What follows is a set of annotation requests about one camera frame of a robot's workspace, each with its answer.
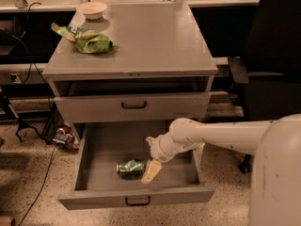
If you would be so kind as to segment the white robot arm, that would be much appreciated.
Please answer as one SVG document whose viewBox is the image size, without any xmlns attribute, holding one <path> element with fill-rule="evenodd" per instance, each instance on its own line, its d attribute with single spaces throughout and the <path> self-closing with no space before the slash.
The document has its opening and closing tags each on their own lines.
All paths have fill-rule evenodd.
<svg viewBox="0 0 301 226">
<path fill-rule="evenodd" d="M 176 154 L 205 144 L 253 155 L 248 226 L 301 226 L 300 114 L 276 121 L 222 123 L 179 118 L 167 133 L 146 141 L 151 161 L 144 184 Z"/>
</svg>

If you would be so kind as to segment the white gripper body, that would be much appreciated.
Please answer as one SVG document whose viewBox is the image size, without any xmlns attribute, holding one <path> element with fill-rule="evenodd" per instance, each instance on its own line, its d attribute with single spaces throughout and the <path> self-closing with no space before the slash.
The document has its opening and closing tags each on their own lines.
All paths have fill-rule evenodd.
<svg viewBox="0 0 301 226">
<path fill-rule="evenodd" d="M 163 153 L 160 147 L 160 141 L 158 138 L 156 138 L 154 144 L 150 146 L 150 155 L 154 160 L 157 160 L 161 163 L 166 162 L 166 155 Z"/>
</svg>

